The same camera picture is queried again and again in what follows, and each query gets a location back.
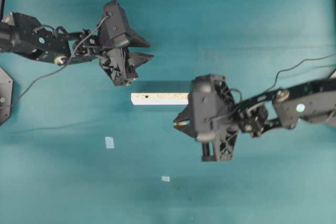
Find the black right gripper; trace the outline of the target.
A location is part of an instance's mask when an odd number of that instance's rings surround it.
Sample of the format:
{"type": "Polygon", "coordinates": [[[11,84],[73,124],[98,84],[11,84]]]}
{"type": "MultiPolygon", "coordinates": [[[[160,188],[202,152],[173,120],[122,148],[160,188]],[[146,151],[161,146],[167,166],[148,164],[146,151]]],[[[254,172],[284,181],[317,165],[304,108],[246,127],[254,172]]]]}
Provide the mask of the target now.
{"type": "MultiPolygon", "coordinates": [[[[215,90],[218,96],[218,114],[211,118],[212,127],[215,130],[215,138],[208,143],[201,143],[202,162],[221,162],[233,159],[233,151],[239,128],[234,122],[236,101],[231,89],[227,86],[224,76],[215,76],[215,90]]],[[[187,121],[188,125],[173,127],[195,138],[195,132],[191,126],[191,106],[187,105],[173,120],[175,122],[187,121]]]]}

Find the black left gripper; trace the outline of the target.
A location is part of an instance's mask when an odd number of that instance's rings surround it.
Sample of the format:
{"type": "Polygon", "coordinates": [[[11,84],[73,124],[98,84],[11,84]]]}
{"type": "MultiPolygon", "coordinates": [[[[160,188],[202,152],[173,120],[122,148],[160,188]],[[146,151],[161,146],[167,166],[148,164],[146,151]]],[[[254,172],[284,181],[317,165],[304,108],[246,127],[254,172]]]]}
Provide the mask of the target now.
{"type": "MultiPolygon", "coordinates": [[[[135,30],[126,32],[128,47],[150,48],[151,44],[135,30]]],[[[140,52],[129,53],[128,48],[114,48],[99,59],[99,65],[115,86],[129,86],[138,75],[135,68],[152,60],[154,55],[140,52]]]]}

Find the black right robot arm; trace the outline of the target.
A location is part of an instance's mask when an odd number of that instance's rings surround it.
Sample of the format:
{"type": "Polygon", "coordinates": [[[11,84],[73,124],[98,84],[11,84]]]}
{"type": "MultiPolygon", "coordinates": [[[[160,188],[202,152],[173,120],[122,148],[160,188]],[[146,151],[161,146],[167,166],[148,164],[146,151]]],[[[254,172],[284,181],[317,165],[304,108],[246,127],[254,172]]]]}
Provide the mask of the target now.
{"type": "Polygon", "coordinates": [[[202,145],[203,162],[233,159],[238,133],[261,137],[275,129],[292,130],[300,120],[335,126],[335,79],[318,79],[267,91],[236,102],[226,77],[208,74],[191,82],[188,104],[174,128],[202,145]]]}

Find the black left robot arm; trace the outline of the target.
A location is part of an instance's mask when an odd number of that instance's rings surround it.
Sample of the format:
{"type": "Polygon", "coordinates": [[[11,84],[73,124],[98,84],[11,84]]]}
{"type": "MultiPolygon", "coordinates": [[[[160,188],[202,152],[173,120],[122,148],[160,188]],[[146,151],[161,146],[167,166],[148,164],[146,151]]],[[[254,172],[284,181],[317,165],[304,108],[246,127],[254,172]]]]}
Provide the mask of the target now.
{"type": "Polygon", "coordinates": [[[59,66],[86,63],[95,59],[115,86],[128,86],[138,78],[136,69],[153,59],[153,55],[131,52],[131,47],[149,44],[134,31],[124,31],[102,43],[103,29],[110,30],[105,15],[96,31],[83,29],[69,33],[41,24],[35,17],[11,13],[1,21],[1,52],[11,52],[24,58],[54,63],[59,66]]]}

